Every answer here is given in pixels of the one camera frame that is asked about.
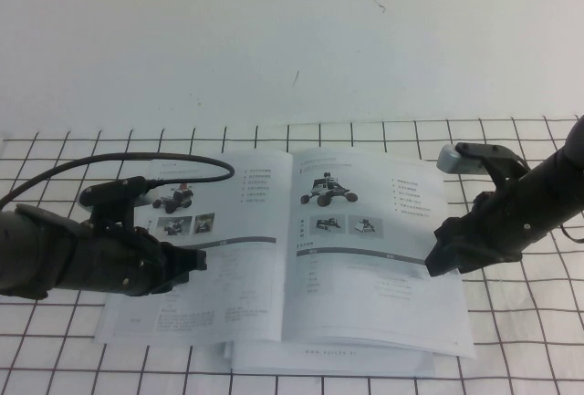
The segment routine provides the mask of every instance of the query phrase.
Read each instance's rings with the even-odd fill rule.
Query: white tabletop
[[[111,151],[210,153],[253,148],[299,151],[339,146],[435,161],[451,141],[498,143],[532,165],[561,147],[575,122],[565,120],[437,120],[258,126],[250,129],[72,130],[5,141],[0,193],[57,162]],[[147,164],[91,165],[64,173],[24,194],[75,220],[87,213],[72,201],[88,185],[144,174]],[[450,214],[467,211],[484,178],[445,175]],[[581,215],[569,221],[584,234]],[[102,294],[60,291],[39,302],[0,298],[0,394],[68,395],[548,395],[584,392],[584,249],[554,231],[527,248],[522,263],[464,276],[477,359],[436,357],[430,379],[287,377],[209,373],[196,350],[100,345],[92,341]]]

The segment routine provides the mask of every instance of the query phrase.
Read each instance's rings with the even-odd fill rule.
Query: book page
[[[403,348],[234,342],[234,372],[432,377],[433,354]]]
[[[472,356],[459,275],[430,278],[424,265],[446,218],[438,170],[314,150],[293,172],[284,339]]]
[[[292,157],[249,151],[215,158],[233,165],[235,176],[161,187],[135,213],[136,225],[159,240],[205,250],[207,270],[191,272],[187,284],[163,295],[109,296],[99,341],[171,346],[281,338]],[[196,164],[155,161],[150,176],[202,174]]]

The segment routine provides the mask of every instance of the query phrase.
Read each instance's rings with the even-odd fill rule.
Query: white wall
[[[582,1],[0,0],[0,129],[581,112]]]

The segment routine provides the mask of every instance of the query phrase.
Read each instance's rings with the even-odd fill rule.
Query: robot vehicle illustration
[[[156,199],[152,206],[154,208],[160,208],[164,205],[164,211],[167,214],[172,214],[179,208],[188,208],[193,204],[193,191],[187,186],[186,183],[182,183],[179,188],[174,189],[172,197],[161,197]]]
[[[337,178],[330,176],[330,173],[325,173],[324,178],[316,179],[312,185],[310,194],[305,194],[300,198],[300,203],[303,205],[308,203],[311,198],[317,197],[318,206],[330,205],[330,200],[336,196],[343,196],[349,202],[357,201],[357,194],[350,192],[344,187],[341,187],[337,182]]]

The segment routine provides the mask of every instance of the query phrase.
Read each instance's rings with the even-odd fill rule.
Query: black grid line
[[[58,164],[58,160],[61,157],[61,154],[63,153],[63,150],[65,149],[65,144],[67,143],[67,139],[69,137],[69,134],[71,132],[67,132],[67,135],[65,136],[65,139],[63,140],[63,144],[61,144],[61,148],[60,151],[58,153],[58,156],[55,160],[53,160],[55,162],[55,164],[53,165],[53,167],[57,167]],[[30,149],[28,150],[28,154],[30,154],[30,151],[33,149],[33,147],[35,146],[35,142],[33,141],[33,143],[30,146]],[[45,195],[45,193],[47,192],[47,187],[50,183],[50,178],[48,178],[45,182],[44,182],[44,187],[43,187],[43,192],[40,195],[40,199],[38,200],[38,203],[36,204],[36,206],[39,206],[43,200],[43,197]],[[8,370],[8,374],[6,375],[6,380],[4,382],[4,387],[2,388],[2,395],[5,395],[6,392],[6,388],[8,387],[8,381],[10,380],[10,377],[12,376],[12,367],[16,364],[16,361],[18,360],[18,355],[20,354],[20,351],[22,350],[22,346],[25,343],[25,339],[26,339],[26,333],[28,332],[28,329],[30,328],[30,323],[33,320],[33,317],[35,316],[35,310],[37,309],[37,301],[35,301],[35,304],[33,304],[33,308],[32,311],[30,312],[30,317],[28,318],[28,322],[26,323],[26,327],[25,327],[25,331],[22,335],[22,338],[20,339],[20,344],[18,345],[18,349],[16,350],[16,354],[13,358],[12,361],[12,366],[10,367],[11,369]]]
[[[144,370],[146,369],[146,362],[148,361],[148,352],[150,351],[150,347],[146,347],[146,352],[144,352],[144,361],[142,362],[142,369],[140,371],[140,378],[138,379],[138,390],[136,391],[136,395],[140,395],[140,389],[142,387],[142,379],[144,378]]]
[[[419,137],[419,134],[418,134],[418,123],[415,123],[414,122],[414,125],[415,125],[415,130],[416,130],[416,141],[417,141],[420,138]],[[448,120],[446,121],[446,126],[448,127],[448,134],[452,138],[452,133],[450,131],[450,123],[448,122]],[[418,142],[418,154],[420,155],[420,159],[422,159],[422,149],[420,147],[420,142],[419,141],[417,141],[417,142]],[[463,196],[464,196],[464,201],[466,202],[466,196],[464,194],[464,191],[463,191]],[[460,382],[461,382],[461,384],[463,386],[463,394],[466,395],[466,386],[464,385],[463,367],[460,364],[460,357],[456,357],[456,362],[457,362],[457,365],[458,365],[458,373],[460,375]]]
[[[95,142],[93,144],[93,149],[91,151],[90,156],[93,156],[95,154],[95,149],[97,149],[97,147],[98,147],[100,136],[101,136],[101,130],[98,132],[98,137],[95,139]],[[78,198],[79,193],[81,192],[81,187],[83,185],[83,182],[85,181],[85,176],[87,176],[88,171],[89,171],[89,166],[86,166],[85,170],[83,171],[83,176],[81,177],[81,181],[79,182],[79,186],[77,188],[77,193],[75,194],[75,199]],[[74,208],[75,208],[75,203],[72,203],[70,208],[69,208],[67,218],[71,217],[71,214],[73,213]],[[75,313],[77,311],[80,298],[81,298],[81,291],[79,290],[77,292],[77,296],[75,297],[75,304],[73,305],[73,309],[71,310],[71,317],[69,318],[69,321],[67,323],[67,329],[65,330],[65,335],[63,336],[63,341],[61,342],[61,347],[59,348],[59,351],[57,354],[57,360],[55,360],[55,366],[51,370],[51,376],[50,376],[50,379],[48,380],[48,386],[47,386],[47,395],[51,391],[51,386],[53,385],[53,379],[55,378],[55,372],[57,371],[58,362],[60,361],[61,355],[63,354],[63,349],[65,348],[65,343],[67,342],[69,330],[71,329],[71,324],[73,323],[73,318],[75,317]]]
[[[546,118],[543,117],[541,119],[489,119],[489,120],[411,120],[411,121],[382,121],[381,122],[381,132],[380,132],[380,138],[378,140],[359,140],[358,138],[355,138],[355,129],[356,124],[355,123],[345,123],[345,126],[349,127],[349,131],[350,131],[350,144],[353,147],[357,147],[359,146],[361,143],[377,143],[379,144],[379,147],[383,147],[383,149],[385,151],[389,150],[389,146],[391,145],[392,147],[397,147],[400,148],[401,145],[403,145],[403,147],[414,147],[414,142],[415,142],[415,148],[417,148],[418,151],[418,158],[421,158],[423,156],[423,151],[426,150],[434,150],[433,148],[438,148],[440,147],[438,143],[440,142],[455,142],[455,141],[465,141],[466,139],[463,138],[466,135],[453,135],[453,130],[451,130],[451,123],[455,123],[458,121],[479,121],[479,124],[481,125],[481,131],[482,134],[480,135],[480,137],[483,138],[482,141],[486,141],[486,135],[485,135],[485,128],[483,126],[483,121],[505,121],[505,122],[511,122],[514,126],[515,129],[515,135],[514,136],[508,136],[508,135],[490,135],[488,142],[493,143],[493,142],[497,142],[498,140],[501,141],[516,141],[517,147],[520,148],[522,155],[524,156],[524,158],[526,157],[526,151],[529,150],[529,147],[531,147],[531,149],[533,150],[537,144],[539,143],[544,143],[547,141],[548,145],[553,145],[554,149],[556,150],[558,148],[558,144],[560,141],[563,141],[566,135],[558,135],[558,136],[554,136],[555,132],[555,127],[553,125],[554,122],[556,121],[562,121],[565,123],[568,122],[575,122],[578,119],[578,117],[576,117],[575,119],[552,119],[552,118]],[[531,130],[527,130],[527,133],[525,135],[520,135],[520,130],[518,129],[518,124],[523,122],[523,121],[540,121],[542,123],[545,124],[545,127],[547,128],[547,135],[548,135],[548,139],[547,140],[542,140],[541,139],[541,135],[537,134],[537,132],[534,135],[531,135]],[[420,136],[421,134],[424,133],[424,128],[428,127],[430,125],[430,129],[433,129],[436,132],[439,132],[441,128],[439,128],[440,124],[445,124],[445,126],[448,128],[448,137],[449,138],[444,138],[443,135],[441,136],[442,138],[437,138],[437,139],[426,139],[429,135],[425,134],[424,135],[424,139],[421,139]],[[395,140],[395,131],[391,131],[391,129],[393,129],[394,127],[397,129],[399,127],[399,129],[402,129],[402,127],[406,126],[406,125],[411,125],[413,130],[415,131],[415,140],[414,139],[397,139]],[[70,144],[72,142],[75,142],[77,144],[81,144],[81,143],[86,143],[88,146],[92,143],[94,148],[93,148],[93,153],[95,153],[96,151],[96,147],[98,146],[98,144],[103,144],[103,143],[108,143],[111,141],[125,141],[126,142],[126,151],[128,150],[128,148],[130,147],[130,144],[135,144],[135,143],[139,143],[142,141],[158,141],[158,145],[159,148],[158,150],[161,149],[162,146],[162,142],[164,141],[165,144],[170,144],[172,145],[173,141],[189,141],[190,145],[189,145],[189,153],[193,153],[193,145],[195,141],[199,141],[199,143],[204,146],[205,143],[208,143],[209,146],[212,146],[212,144],[215,144],[216,147],[218,146],[219,141],[221,142],[221,150],[222,151],[227,151],[229,149],[226,149],[225,147],[229,147],[228,143],[232,143],[232,142],[247,142],[247,143],[253,143],[254,144],[254,148],[258,148],[261,147],[261,145],[263,143],[268,143],[270,141],[281,141],[283,142],[283,140],[286,142],[286,151],[290,150],[291,144],[293,145],[295,142],[298,141],[314,141],[314,138],[311,139],[299,139],[297,136],[293,139],[290,138],[290,125],[286,125],[286,133],[284,133],[284,131],[282,130],[281,134],[278,134],[277,131],[275,131],[275,134],[271,134],[269,135],[271,138],[262,138],[261,136],[259,136],[259,127],[255,126],[255,135],[250,135],[250,137],[248,138],[237,138],[237,137],[244,137],[245,135],[236,135],[236,137],[234,138],[227,138],[227,127],[222,128],[222,133],[223,135],[221,135],[219,133],[219,131],[217,131],[216,135],[207,135],[204,138],[195,138],[195,129],[193,129],[193,131],[191,132],[191,135],[186,134],[185,137],[186,138],[164,138],[165,136],[165,132],[164,130],[161,130],[161,134],[158,138],[142,138],[142,139],[133,139],[132,138],[132,133],[130,133],[130,136],[128,138],[120,138],[120,139],[104,139],[100,137],[101,132],[98,133],[98,137],[96,138],[82,138],[82,139],[77,139],[75,138],[74,140],[70,139],[69,137],[65,138],[64,140],[62,138],[54,138],[54,139],[39,139],[39,133],[37,133],[36,135],[30,137],[30,138],[11,138],[11,139],[7,139],[5,140],[6,144],[10,145],[11,142],[13,143],[18,143],[19,141],[28,141],[30,142],[30,145],[20,145],[18,146],[18,150],[22,151],[23,154],[25,154],[25,156],[23,156],[22,158],[2,158],[0,156],[0,161],[5,161],[5,164],[8,166],[12,166],[12,168],[14,169],[18,169],[18,171],[16,172],[15,177],[13,178],[12,175],[13,173],[10,172],[10,176],[11,177],[5,177],[4,175],[0,175],[2,177],[0,177],[0,182],[2,182],[5,186],[11,186],[12,188],[16,187],[19,183],[22,183],[26,180],[28,180],[28,176],[29,174],[26,174],[26,172],[23,172],[23,169],[26,167],[26,164],[28,162],[36,162],[35,165],[38,166],[44,166],[44,165],[50,165],[50,163],[54,163],[54,165],[57,165],[58,163],[61,162],[65,162],[65,161],[71,161],[69,159],[61,159],[61,156],[65,156],[63,154],[63,150],[67,144]],[[335,140],[324,140],[322,138],[322,129],[323,129],[323,124],[318,124],[318,145],[319,146],[327,146],[328,144],[335,143],[335,142],[349,142],[349,135],[345,134],[346,139],[344,140],[340,140],[340,139],[335,139]],[[472,139],[467,139],[467,141],[469,142],[479,142],[477,140],[477,136],[474,135],[468,135],[468,136],[472,136]],[[57,151],[56,148],[58,147],[58,144],[60,145],[60,153],[56,158],[46,158],[46,157],[39,157],[38,156],[38,150],[36,150],[35,155],[36,156],[31,156],[31,151],[33,150],[34,147],[36,147],[38,144],[37,142],[42,141],[43,143],[46,141],[51,141],[53,143],[53,146],[51,147],[51,150],[54,150],[55,152]],[[427,159],[426,161],[429,162],[435,162],[435,159]],[[539,163],[541,160],[534,160],[534,159],[529,159],[527,160],[528,162],[533,162],[533,163]],[[118,170],[118,175],[117,177],[120,177],[121,171],[122,171],[122,167],[123,167],[124,163],[122,162],[120,164],[120,168]],[[105,177],[92,177],[91,175],[89,177],[87,177],[89,175],[88,173],[89,171],[89,166],[86,167],[84,174],[78,178],[76,177],[63,177],[63,178],[59,178],[54,177],[52,178],[51,181],[66,181],[66,182],[74,182],[74,183],[78,183],[78,190],[81,189],[81,187],[83,186],[84,183],[92,183],[92,182],[106,182],[106,181],[111,181],[114,178],[105,178]],[[468,207],[472,204],[470,202],[467,201],[466,199],[466,192],[465,192],[465,186],[464,184],[466,182],[485,182],[484,179],[479,179],[476,177],[459,177],[457,181],[447,181],[446,183],[456,183],[460,185],[460,188],[462,190],[462,195],[464,198],[463,202],[449,202],[449,204],[451,204],[452,206],[458,206],[458,208],[462,209],[462,207],[464,206],[465,210],[468,209]],[[62,200],[62,199],[50,199],[50,197],[53,197],[50,193],[48,193],[48,185],[49,182],[45,183],[45,186],[43,187],[44,189],[42,190],[41,194],[37,194],[37,195],[29,195],[23,199],[22,201],[19,202],[28,202],[28,203],[34,203],[34,204],[41,204],[41,203],[47,203],[47,204],[53,204],[53,206],[55,206],[55,208],[67,208],[68,209],[68,216],[71,216],[71,214],[74,211],[74,203],[72,201],[67,201],[67,200]],[[584,226],[581,225],[569,225],[567,226],[568,229],[584,229]],[[570,341],[572,340],[571,338],[553,338],[553,341],[550,340],[550,338],[547,337],[547,333],[545,333],[544,330],[544,324],[542,322],[542,318],[539,315],[540,312],[558,312],[558,313],[565,313],[565,314],[571,314],[571,315],[578,315],[579,318],[579,322],[578,322],[578,326],[582,326],[582,328],[584,329],[584,311],[582,311],[581,309],[581,305],[579,305],[579,301],[578,301],[578,296],[577,296],[577,290],[576,287],[577,286],[581,286],[582,282],[584,282],[584,278],[580,278],[580,277],[573,277],[574,275],[572,275],[570,272],[572,272],[572,266],[569,265],[568,262],[568,255],[570,254],[581,254],[584,253],[584,249],[582,250],[578,250],[578,249],[574,249],[572,247],[569,247],[569,250],[562,250],[562,245],[561,245],[561,241],[560,241],[560,236],[559,234],[554,234],[553,232],[550,233],[550,238],[551,238],[551,243],[553,243],[554,248],[549,248],[549,251],[546,252],[530,252],[529,249],[527,249],[524,254],[525,255],[555,255],[559,257],[559,260],[561,261],[561,265],[563,267],[563,272],[565,273],[565,277],[546,277],[546,278],[534,278],[534,279],[528,279],[527,276],[527,265],[522,266],[522,273],[523,273],[523,277],[524,279],[492,279],[492,278],[486,278],[485,276],[485,272],[482,272],[482,279],[474,279],[474,278],[465,278],[464,279],[464,283],[466,285],[471,286],[472,284],[480,284],[480,283],[484,283],[485,284],[485,290],[486,290],[486,300],[488,300],[488,305],[489,305],[489,309],[473,309],[473,310],[469,310],[470,313],[485,313],[485,314],[491,314],[492,318],[493,318],[493,322],[495,324],[495,332],[496,332],[496,338],[493,337],[493,341],[481,341],[481,342],[477,342],[476,345],[479,347],[493,347],[496,345],[500,345],[501,350],[502,350],[502,354],[504,356],[504,361],[506,364],[506,375],[502,374],[500,376],[491,376],[491,377],[469,377],[469,376],[465,376],[463,375],[463,371],[466,373],[465,367],[462,366],[461,364],[461,360],[457,359],[457,365],[458,365],[458,376],[452,376],[452,377],[435,377],[435,378],[387,378],[387,377],[377,377],[377,376],[368,376],[368,377],[362,377],[362,376],[351,376],[351,375],[344,375],[344,376],[334,376],[334,375],[322,375],[320,376],[320,381],[321,381],[321,392],[324,394],[325,392],[325,378],[327,379],[335,379],[335,378],[352,378],[352,379],[364,379],[366,378],[367,380],[367,385],[368,385],[368,392],[371,391],[371,380],[372,379],[405,379],[408,381],[411,381],[416,394],[418,393],[418,381],[460,381],[462,384],[462,388],[463,388],[463,392],[464,393],[468,393],[468,395],[473,395],[473,390],[470,389],[470,386],[465,385],[465,383],[467,381],[471,381],[471,380],[489,380],[489,379],[500,379],[500,380],[507,380],[509,381],[509,387],[511,390],[511,393],[513,393],[514,388],[513,385],[511,384],[511,382],[513,380],[525,380],[525,381],[545,381],[545,382],[553,382],[556,387],[558,388],[558,382],[563,382],[563,381],[576,381],[576,382],[584,382],[584,376],[582,376],[583,378],[580,378],[580,375],[576,374],[575,377],[573,379],[570,378],[562,378],[566,376],[566,373],[563,372],[561,373],[560,377],[557,373],[554,372],[554,369],[552,367],[552,358],[550,357],[550,350],[548,347],[564,347],[564,348],[584,348],[584,342],[580,342],[578,341],[577,338],[574,338],[573,340],[575,341]],[[564,276],[564,273],[560,274],[559,272],[556,272],[558,275]],[[528,287],[528,290],[530,291],[530,299],[533,302],[533,307],[529,307],[529,308],[506,308],[506,309],[494,309],[494,305],[493,305],[493,298],[491,297],[491,290],[490,287],[495,286],[495,283],[501,283],[501,284],[509,284],[509,285],[513,285],[513,284],[521,284],[521,283],[525,283]],[[538,296],[534,296],[534,292],[531,291],[530,287],[531,285],[533,285],[535,287],[535,284],[549,284],[549,287],[553,287],[556,286],[556,284],[558,285],[562,285],[563,287],[565,287],[567,289],[566,284],[569,285],[570,287],[570,291],[571,291],[571,298],[570,300],[573,301],[573,305],[575,307],[575,309],[570,309],[570,308],[561,308],[562,306],[556,306],[554,305],[555,303],[549,302],[547,305],[544,306],[540,306],[537,304],[536,298],[538,298]],[[148,375],[148,374],[168,374],[168,375],[181,375],[184,376],[184,385],[182,388],[183,394],[187,393],[187,385],[188,385],[188,379],[189,376],[192,375],[221,375],[221,376],[229,376],[230,377],[230,393],[231,390],[233,389],[233,377],[234,376],[258,376],[258,377],[276,377],[276,384],[274,387],[274,392],[277,395],[278,392],[278,387],[279,387],[279,380],[278,380],[278,376],[274,375],[274,374],[255,374],[255,373],[234,373],[233,370],[231,370],[231,372],[203,372],[203,371],[197,371],[197,370],[191,370],[191,364],[193,362],[193,349],[190,348],[189,349],[189,354],[188,354],[188,359],[187,359],[187,366],[186,366],[186,370],[182,371],[182,370],[178,370],[178,371],[162,371],[162,370],[155,370],[155,369],[151,369],[151,370],[147,370],[146,368],[146,364],[147,364],[147,360],[148,360],[148,349],[147,351],[144,353],[144,358],[143,358],[143,362],[142,362],[142,366],[141,369],[136,369],[136,370],[128,370],[128,369],[114,369],[114,370],[101,370],[101,366],[103,363],[103,360],[105,359],[105,354],[107,351],[107,346],[104,345],[103,348],[100,351],[100,357],[99,357],[99,363],[96,369],[62,369],[62,368],[57,368],[58,367],[58,363],[60,361],[61,355],[63,353],[64,347],[65,347],[65,343],[69,338],[81,338],[81,339],[93,339],[93,336],[82,336],[82,335],[71,335],[69,334],[71,328],[72,328],[72,324],[73,324],[73,319],[76,315],[76,312],[78,311],[78,308],[82,308],[82,307],[95,307],[95,308],[101,308],[104,307],[103,304],[87,304],[87,303],[83,303],[83,302],[79,302],[81,294],[78,293],[75,300],[73,302],[70,303],[44,303],[42,301],[39,302],[10,302],[10,301],[6,301],[6,302],[0,302],[0,311],[3,311],[3,309],[5,308],[5,311],[8,310],[8,307],[6,306],[14,306],[14,307],[31,307],[31,313],[29,316],[27,316],[27,321],[26,321],[26,325],[25,325],[25,332],[22,334],[18,334],[18,333],[0,333],[0,338],[20,338],[20,343],[19,343],[19,347],[18,350],[16,351],[16,354],[12,360],[11,366],[6,366],[5,368],[0,368],[0,370],[2,371],[6,371],[7,375],[6,375],[6,380],[5,380],[5,384],[4,387],[2,388],[2,392],[0,392],[0,395],[5,394],[5,392],[7,391],[7,387],[8,387],[8,379],[10,377],[10,374],[14,371],[45,371],[45,372],[50,372],[51,373],[51,377],[49,379],[49,383],[48,383],[48,387],[47,387],[47,394],[51,391],[51,387],[52,387],[52,383],[53,383],[53,379],[54,376],[56,374],[56,372],[60,372],[60,371],[66,371],[66,372],[89,372],[89,373],[94,373],[95,374],[95,378],[93,381],[93,388],[92,388],[92,392],[94,393],[97,387],[97,382],[98,382],[98,378],[99,378],[99,374],[103,373],[103,374],[113,374],[113,373],[127,373],[127,374],[134,374],[134,375],[138,375],[139,376],[139,387],[138,387],[138,394],[140,394],[141,391],[141,383],[142,383],[142,376],[143,375]],[[68,323],[67,323],[67,328],[65,330],[65,334],[32,334],[29,333],[29,327],[31,326],[31,323],[33,321],[33,317],[35,314],[35,310],[39,309],[39,308],[43,308],[43,307],[59,307],[59,308],[63,308],[63,311],[71,311],[70,317],[68,318]],[[520,313],[520,312],[534,312],[534,317],[535,314],[538,315],[538,322],[539,322],[539,326],[542,332],[542,336],[543,336],[543,340],[513,340],[513,339],[506,339],[506,340],[502,340],[501,339],[501,334],[499,333],[499,326],[497,325],[497,318],[495,317],[495,315],[499,315],[499,314],[507,314],[507,313]],[[57,360],[55,362],[55,365],[53,367],[47,367],[47,368],[29,368],[27,366],[15,366],[16,362],[18,361],[18,354],[20,354],[20,350],[22,348],[23,343],[25,342],[26,338],[58,338],[61,340],[60,343],[60,348],[58,349],[58,354],[57,354]],[[506,357],[506,349],[504,348],[504,346],[506,345],[540,345],[542,347],[544,347],[546,349],[547,352],[547,361],[549,363],[550,366],[550,371],[551,371],[551,378],[538,378],[538,377],[534,377],[534,378],[529,378],[529,377],[522,377],[520,375],[515,375],[515,372],[510,372],[509,371],[509,364],[507,363],[507,357]]]
[[[521,139],[519,138],[519,130],[517,130],[516,121],[513,118],[511,118],[511,120],[513,121],[513,127],[514,127],[515,133],[517,135],[517,141],[519,142],[519,149],[521,150],[521,155],[523,156],[523,159],[525,159],[526,153],[523,150],[523,145],[521,144]],[[533,290],[531,289],[531,285],[529,284],[529,281],[527,279],[526,267],[523,264],[523,260],[519,261],[519,264],[521,264],[521,271],[523,272],[523,277],[526,279],[527,291],[529,292],[529,296],[531,297],[531,301],[533,302],[533,305],[536,308],[537,319],[539,320],[539,326],[541,327],[541,335],[544,338],[544,347],[546,349],[547,361],[549,363],[549,369],[551,370],[551,375],[552,375],[553,379],[556,379],[556,372],[554,371],[554,366],[552,365],[552,362],[551,362],[551,356],[549,355],[549,346],[548,346],[548,342],[546,339],[546,330],[544,329],[544,323],[541,320],[541,314],[539,313],[539,309],[537,308],[537,302],[536,302],[536,299],[533,295]],[[555,381],[555,385],[556,385],[556,392],[559,395],[559,385],[558,385],[557,381]]]
[[[128,138],[126,139],[126,149],[125,149],[126,152],[130,148],[131,136],[132,136],[133,132],[134,132],[134,130],[131,130],[130,135],[128,135]],[[118,179],[120,177],[121,169],[123,168],[123,166],[124,166],[124,161],[120,162],[120,167],[118,168],[118,174],[116,175],[116,179]],[[101,357],[99,358],[98,368],[95,370],[95,379],[93,380],[93,387],[91,388],[91,395],[95,394],[95,388],[98,385],[99,372],[101,371],[101,365],[103,363],[103,358],[106,355],[107,347],[108,347],[107,344],[103,345],[103,350],[101,351]]]
[[[479,119],[478,121],[479,121],[479,125],[481,127],[481,131],[483,133],[483,138],[485,139],[485,143],[486,143],[485,127],[483,126],[483,122],[481,121],[481,119]],[[448,127],[448,135],[452,138],[452,131],[450,129],[450,122],[448,120],[446,121],[446,126]],[[458,175],[458,182],[460,183],[460,189],[461,189],[461,191],[463,193],[463,197],[464,197],[464,207],[466,208],[466,212],[469,213],[470,212],[470,208],[468,206],[469,203],[468,203],[467,198],[466,198],[466,191],[464,190],[463,178],[460,174]],[[494,311],[495,307],[493,306],[493,298],[491,297],[491,291],[490,291],[489,285],[487,284],[487,281],[486,281],[486,274],[485,274],[484,269],[481,269],[481,276],[483,277],[482,282],[485,284],[486,297],[488,299],[489,306],[491,308],[491,316],[493,318],[493,324],[495,325],[496,337],[497,337],[497,340],[499,341],[499,344],[501,345],[501,354],[503,356],[503,361],[505,362],[505,371],[507,373],[507,377],[508,377],[508,381],[509,381],[509,390],[511,391],[511,395],[514,395],[513,383],[511,382],[511,372],[509,371],[509,361],[507,360],[505,348],[503,347],[503,344],[501,343],[501,331],[499,329],[499,325],[498,325],[497,320],[496,320],[495,311]]]
[[[186,395],[186,387],[189,384],[189,370],[191,368],[191,359],[193,358],[193,347],[189,348],[189,358],[186,360],[186,371],[184,372],[184,385],[182,386],[182,395]]]

